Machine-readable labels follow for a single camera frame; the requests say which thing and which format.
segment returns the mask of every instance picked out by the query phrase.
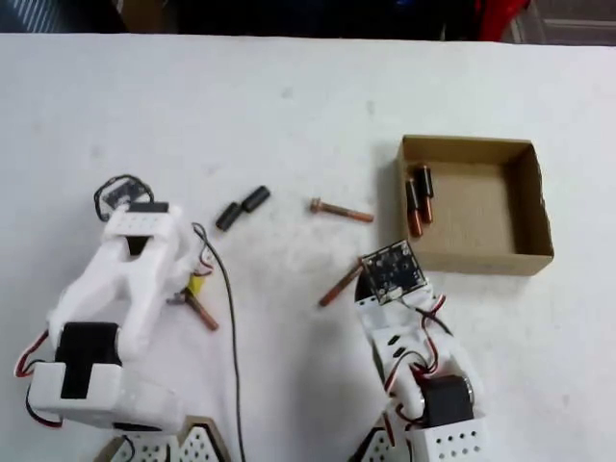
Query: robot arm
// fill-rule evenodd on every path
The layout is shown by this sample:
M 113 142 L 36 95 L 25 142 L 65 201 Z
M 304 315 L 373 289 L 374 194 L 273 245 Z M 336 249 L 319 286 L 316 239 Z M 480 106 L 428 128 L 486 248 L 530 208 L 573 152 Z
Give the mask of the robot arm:
M 372 296 L 358 300 L 356 307 L 392 399 L 384 427 L 397 450 L 389 453 L 408 460 L 412 450 L 416 462 L 456 455 L 489 460 L 483 385 L 466 350 L 433 319 L 445 297 L 434 295 L 406 241 L 362 262 L 363 283 Z M 388 460 L 397 460 L 391 455 Z M 379 460 L 376 452 L 360 458 L 371 457 Z
M 118 207 L 83 275 L 49 313 L 55 362 L 36 367 L 32 406 L 99 427 L 177 431 L 184 421 L 178 397 L 123 363 L 145 352 L 166 300 L 187 287 L 201 246 L 179 207 Z M 126 299 L 121 325 L 97 321 Z

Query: cardboard box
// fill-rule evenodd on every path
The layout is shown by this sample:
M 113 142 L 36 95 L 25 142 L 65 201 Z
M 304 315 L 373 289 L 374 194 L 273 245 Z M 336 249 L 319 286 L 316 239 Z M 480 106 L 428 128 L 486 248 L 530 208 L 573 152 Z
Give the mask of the cardboard box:
M 412 238 L 404 182 L 432 170 L 434 222 Z M 405 136 L 402 225 L 424 270 L 531 275 L 553 259 L 541 171 L 530 141 Z

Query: perforated plate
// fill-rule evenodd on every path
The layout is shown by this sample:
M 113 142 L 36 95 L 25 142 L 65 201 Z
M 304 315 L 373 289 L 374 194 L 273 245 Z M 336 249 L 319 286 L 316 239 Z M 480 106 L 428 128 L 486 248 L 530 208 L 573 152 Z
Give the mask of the perforated plate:
M 488 462 L 485 418 L 410 431 L 418 462 Z
M 405 441 L 398 441 L 395 446 L 390 445 L 387 432 L 377 430 L 362 457 L 362 462 L 402 462 L 409 460 L 408 447 Z
M 194 426 L 191 429 L 182 447 L 179 447 L 175 436 L 136 435 L 130 438 L 135 445 L 135 457 L 132 462 L 166 462 L 167 454 L 171 462 L 222 462 L 215 443 L 202 426 Z M 128 462 L 131 460 L 131 453 L 130 445 L 124 441 L 112 458 L 112 462 Z

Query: white table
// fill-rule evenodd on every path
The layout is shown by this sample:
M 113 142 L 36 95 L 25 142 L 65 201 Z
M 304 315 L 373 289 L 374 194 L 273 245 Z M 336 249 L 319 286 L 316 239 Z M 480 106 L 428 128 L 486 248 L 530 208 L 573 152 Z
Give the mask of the white table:
M 385 397 L 352 291 L 326 310 L 316 301 L 354 256 L 397 238 L 391 162 L 405 133 L 535 143 L 553 263 L 531 278 L 431 277 L 485 378 L 497 460 L 613 460 L 613 49 L 3 36 L 0 63 L 2 460 L 90 460 L 109 437 L 39 427 L 10 370 L 96 249 L 91 194 L 121 172 L 203 221 L 226 262 L 248 459 L 346 460 Z M 271 200 L 215 232 L 226 204 L 260 184 Z M 377 222 L 310 216 L 317 195 Z M 214 417 L 237 455 L 219 272 L 205 292 L 219 332 L 169 307 L 137 368 Z

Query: black wire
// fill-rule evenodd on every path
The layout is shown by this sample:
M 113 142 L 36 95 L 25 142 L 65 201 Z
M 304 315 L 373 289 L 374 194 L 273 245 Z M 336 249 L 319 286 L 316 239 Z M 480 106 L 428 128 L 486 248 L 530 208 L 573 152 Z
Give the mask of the black wire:
M 64 422 L 63 418 L 60 418 L 58 421 L 48 421 L 35 412 L 30 405 L 30 385 L 28 385 L 28 390 L 26 391 L 26 411 L 35 421 L 41 425 L 45 425 L 48 428 L 60 428 Z
M 422 310 L 420 308 L 415 308 L 415 311 L 417 311 L 420 315 L 422 315 L 424 318 L 428 318 L 431 321 L 436 322 L 437 324 L 439 324 L 441 326 L 441 328 L 448 334 L 450 334 L 450 336 L 453 336 L 453 333 L 451 332 L 451 329 L 449 329 L 447 327 L 447 325 L 442 322 L 441 320 L 439 320 L 436 315 L 433 315 L 432 313 L 430 313 L 429 311 L 425 311 Z
M 222 271 L 222 277 L 224 278 L 224 285 L 226 286 L 227 296 L 229 297 L 229 312 L 231 314 L 231 342 L 233 348 L 233 368 L 235 370 L 235 414 L 236 414 L 236 422 L 238 426 L 238 445 L 240 446 L 240 458 L 242 462 L 245 462 L 246 456 L 244 453 L 244 438 L 242 436 L 242 400 L 240 395 L 240 365 L 238 362 L 238 340 L 237 340 L 237 332 L 236 332 L 236 324 L 235 324 L 235 307 L 233 304 L 233 293 L 231 291 L 231 282 L 229 281 L 229 274 L 227 273 L 227 269 L 224 267 L 218 252 L 212 246 L 210 241 L 208 241 L 207 234 L 205 232 L 205 228 L 201 223 L 193 223 L 192 224 L 194 232 L 199 236 L 205 245 L 210 249 L 212 255 L 218 262 L 218 266 Z
M 126 460 L 126 462 L 131 462 L 131 460 L 135 458 L 135 454 L 137 453 L 137 451 L 135 450 L 135 443 L 133 443 L 133 441 L 126 435 L 122 435 L 122 439 L 126 443 L 128 443 L 128 446 L 131 447 L 131 456 L 128 458 L 128 460 Z
M 47 361 L 44 361 L 42 359 L 33 359 L 32 361 L 30 361 L 28 363 L 28 365 L 23 368 L 24 373 L 28 373 L 30 372 L 30 368 L 32 368 L 36 363 L 46 363 Z
M 142 185 L 143 189 L 145 190 L 145 193 L 150 198 L 150 202 L 154 202 L 154 192 L 148 185 L 143 183 L 142 180 L 138 178 L 137 176 L 133 176 L 129 174 L 112 176 L 109 180 L 105 182 L 103 186 L 101 186 L 94 192 L 94 210 L 96 211 L 96 215 L 98 216 L 98 219 L 100 219 L 101 221 L 108 221 L 110 215 L 109 214 L 103 215 L 103 213 L 100 210 L 100 194 L 103 193 L 103 190 L 106 190 L 107 188 L 109 188 L 113 183 L 116 183 L 119 180 L 124 180 L 124 179 L 133 180 L 136 183 L 139 183 L 140 185 Z
M 441 328 L 448 333 L 451 337 L 453 337 L 453 332 L 451 332 L 451 329 L 448 328 L 448 326 L 442 322 L 441 320 L 439 320 L 435 314 L 433 314 L 432 312 L 429 311 L 425 311 L 422 310 L 421 308 L 417 308 L 415 306 L 410 306 L 408 304 L 406 304 L 404 302 L 404 300 L 402 300 L 402 298 L 397 298 L 396 301 L 400 302 L 402 305 L 404 305 L 406 308 L 408 308 L 409 310 L 415 310 L 417 311 L 420 315 L 422 315 L 423 318 L 428 318 L 431 321 L 436 322 L 437 324 L 439 324 L 441 326 Z

